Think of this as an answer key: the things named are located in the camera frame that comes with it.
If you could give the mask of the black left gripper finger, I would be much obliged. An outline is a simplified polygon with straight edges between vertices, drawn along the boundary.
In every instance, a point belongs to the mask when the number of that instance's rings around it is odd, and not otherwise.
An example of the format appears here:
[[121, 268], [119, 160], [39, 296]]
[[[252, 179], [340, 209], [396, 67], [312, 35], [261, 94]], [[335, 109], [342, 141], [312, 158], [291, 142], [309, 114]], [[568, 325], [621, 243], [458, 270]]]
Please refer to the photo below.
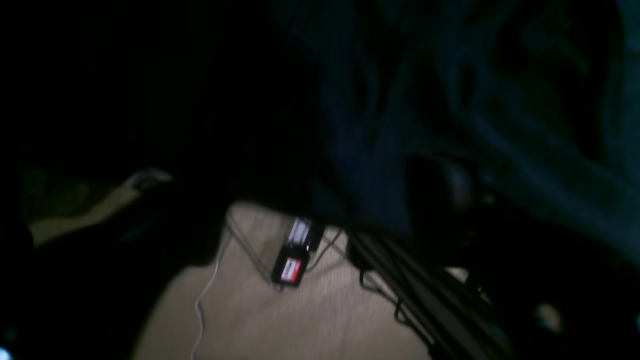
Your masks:
[[406, 189], [413, 234], [429, 251], [454, 251], [463, 242], [474, 182], [464, 162], [443, 153], [412, 154]]

